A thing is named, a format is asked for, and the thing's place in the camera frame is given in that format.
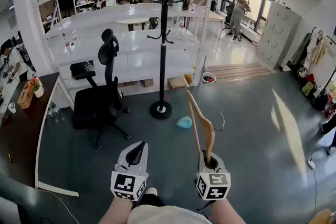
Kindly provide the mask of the wooden tissue box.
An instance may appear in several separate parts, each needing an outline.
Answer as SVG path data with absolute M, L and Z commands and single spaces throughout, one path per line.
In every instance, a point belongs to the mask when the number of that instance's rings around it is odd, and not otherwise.
M 30 106 L 31 100 L 33 98 L 34 91 L 30 81 L 27 81 L 21 91 L 17 104 L 22 108 L 26 109 Z

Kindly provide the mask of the person's left forearm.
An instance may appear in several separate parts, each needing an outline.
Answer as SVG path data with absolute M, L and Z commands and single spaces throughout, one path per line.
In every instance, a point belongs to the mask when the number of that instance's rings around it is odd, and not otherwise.
M 127 224 L 133 201 L 114 198 L 98 224 Z

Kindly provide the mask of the person's beige clothing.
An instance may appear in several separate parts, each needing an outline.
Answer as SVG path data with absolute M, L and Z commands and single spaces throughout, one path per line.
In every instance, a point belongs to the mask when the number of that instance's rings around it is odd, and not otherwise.
M 140 205 L 129 215 L 127 224 L 212 224 L 203 215 L 177 206 Z

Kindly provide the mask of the yellow-green bag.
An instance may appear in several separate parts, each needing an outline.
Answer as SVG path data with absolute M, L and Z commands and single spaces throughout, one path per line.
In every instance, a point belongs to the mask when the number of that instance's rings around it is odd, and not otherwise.
M 301 92 L 306 98 L 310 98 L 317 89 L 317 85 L 314 81 L 309 80 L 307 83 L 302 87 Z

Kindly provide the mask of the person's right forearm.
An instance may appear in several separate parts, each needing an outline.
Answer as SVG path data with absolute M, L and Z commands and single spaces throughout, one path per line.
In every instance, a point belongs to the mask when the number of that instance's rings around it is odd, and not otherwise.
M 211 211 L 216 224 L 246 224 L 227 199 L 212 203 Z

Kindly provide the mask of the black coat rack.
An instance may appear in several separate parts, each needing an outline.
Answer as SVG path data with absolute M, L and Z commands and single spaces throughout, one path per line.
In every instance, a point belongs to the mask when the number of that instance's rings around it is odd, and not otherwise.
M 150 106 L 150 114 L 153 118 L 158 120 L 166 120 L 172 115 L 172 106 L 164 100 L 164 86 L 165 86 L 165 64 L 166 64 L 166 45 L 173 44 L 172 41 L 168 41 L 167 36 L 170 33 L 167 29 L 167 18 L 169 11 L 169 2 L 172 0 L 159 0 L 161 4 L 161 30 L 160 36 L 157 39 L 161 39 L 160 45 L 160 90 L 159 100 L 154 102 Z

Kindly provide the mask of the light wooden table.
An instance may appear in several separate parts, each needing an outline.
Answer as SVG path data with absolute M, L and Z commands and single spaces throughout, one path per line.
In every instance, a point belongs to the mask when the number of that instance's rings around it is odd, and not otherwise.
M 225 27 L 225 18 L 222 17 L 221 15 L 216 14 L 213 11 L 210 11 L 208 20 L 210 22 L 221 22 L 221 27 L 218 35 L 218 40 L 221 40 L 222 34 L 223 34 L 223 29 Z

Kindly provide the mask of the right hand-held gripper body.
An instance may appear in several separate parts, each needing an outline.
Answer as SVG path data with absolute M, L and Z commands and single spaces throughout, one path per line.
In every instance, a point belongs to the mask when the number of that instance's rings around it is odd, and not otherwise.
M 196 189 L 203 200 L 223 200 L 230 187 L 230 173 L 197 173 Z

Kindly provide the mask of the dark wooden desk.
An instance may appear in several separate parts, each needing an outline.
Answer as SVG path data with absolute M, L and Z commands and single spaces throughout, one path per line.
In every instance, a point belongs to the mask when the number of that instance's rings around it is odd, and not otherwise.
M 7 109 L 9 119 L 0 126 L 0 173 L 32 188 L 36 187 L 40 140 L 58 77 L 58 72 L 40 77 L 44 94 L 33 97 L 26 109 L 17 104 L 25 85 L 20 82 L 10 100 L 16 112 Z

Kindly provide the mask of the grey desk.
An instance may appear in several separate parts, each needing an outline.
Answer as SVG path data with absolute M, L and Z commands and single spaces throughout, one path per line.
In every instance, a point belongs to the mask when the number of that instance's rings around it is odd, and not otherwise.
M 26 186 L 2 173 L 0 197 L 18 206 L 23 224 L 80 224 L 67 204 L 54 193 Z

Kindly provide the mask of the large white metal shelving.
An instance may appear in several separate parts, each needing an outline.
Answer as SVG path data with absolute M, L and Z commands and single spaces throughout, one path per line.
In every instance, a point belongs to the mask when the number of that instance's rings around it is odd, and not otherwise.
M 33 7 L 39 11 L 39 6 L 51 0 L 32 0 Z M 194 17 L 196 21 L 201 18 L 208 19 L 204 6 L 189 6 L 188 10 L 175 10 L 173 6 L 168 6 L 168 18 Z M 42 29 L 41 39 L 46 41 L 47 55 L 51 57 L 53 70 L 60 72 L 60 79 L 69 96 L 74 101 L 74 92 L 87 88 L 90 83 L 86 79 L 76 80 L 70 73 L 70 65 L 83 61 L 94 61 L 96 72 L 95 82 L 97 85 L 105 84 L 103 65 L 98 63 L 98 50 L 102 45 L 101 34 L 107 29 L 112 29 L 112 23 L 127 21 L 125 25 L 143 19 L 145 23 L 150 17 L 161 17 L 161 4 L 140 3 L 123 4 L 109 6 L 100 10 L 88 11 L 70 16 L 64 19 L 59 17 L 59 22 L 51 25 L 50 30 L 45 33 Z M 120 28 L 113 30 L 119 42 L 119 52 L 121 60 L 117 60 L 117 65 L 113 69 L 113 78 L 117 76 L 120 83 L 138 81 L 146 79 L 158 79 L 160 76 L 160 48 L 161 39 L 160 28 L 121 31 Z M 199 41 L 196 34 L 189 30 L 179 30 L 176 26 L 168 28 L 170 33 L 166 41 L 167 65 L 165 78 L 182 76 L 184 74 L 195 74 L 195 65 L 190 61 L 187 52 L 182 50 L 200 50 L 203 41 Z M 72 34 L 77 37 L 74 46 L 67 46 L 63 42 L 62 34 Z

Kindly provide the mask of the wooden steps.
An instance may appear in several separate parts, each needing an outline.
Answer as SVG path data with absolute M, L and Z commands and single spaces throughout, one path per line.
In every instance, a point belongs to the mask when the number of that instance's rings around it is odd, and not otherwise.
M 259 63 L 208 66 L 207 72 L 213 74 L 219 83 L 272 74 L 268 68 Z

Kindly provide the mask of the white locker cabinet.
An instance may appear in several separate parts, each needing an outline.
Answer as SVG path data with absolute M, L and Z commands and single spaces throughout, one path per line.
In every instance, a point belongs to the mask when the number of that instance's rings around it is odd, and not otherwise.
M 276 2 L 270 4 L 256 54 L 276 70 L 282 65 L 300 24 L 301 16 Z

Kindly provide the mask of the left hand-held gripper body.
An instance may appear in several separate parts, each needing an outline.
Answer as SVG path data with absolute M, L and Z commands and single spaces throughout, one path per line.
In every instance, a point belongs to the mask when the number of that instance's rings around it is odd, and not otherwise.
M 116 198 L 139 201 L 146 188 L 149 174 L 142 167 L 115 165 L 111 173 L 110 190 Z

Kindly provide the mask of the wooden hanger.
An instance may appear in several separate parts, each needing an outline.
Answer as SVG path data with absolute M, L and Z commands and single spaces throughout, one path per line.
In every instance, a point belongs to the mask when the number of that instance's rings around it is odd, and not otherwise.
M 202 130 L 204 132 L 204 137 L 205 137 L 205 165 L 207 168 L 210 168 L 211 158 L 212 158 L 212 149 L 215 143 L 215 131 L 220 132 L 223 130 L 225 126 L 225 118 L 223 114 L 221 113 L 220 115 L 223 119 L 222 127 L 220 129 L 214 127 L 211 121 L 207 119 L 200 111 L 191 91 L 187 90 L 186 94 L 187 94 L 187 103 L 188 103 L 189 111 L 191 114 L 192 126 L 194 130 L 194 137 L 196 140 L 196 146 L 197 146 L 198 152 L 201 153 L 202 150 L 201 150 L 200 143 L 199 143 L 197 126 L 196 126 L 196 121 L 195 121 L 196 119 L 198 119 L 202 127 Z

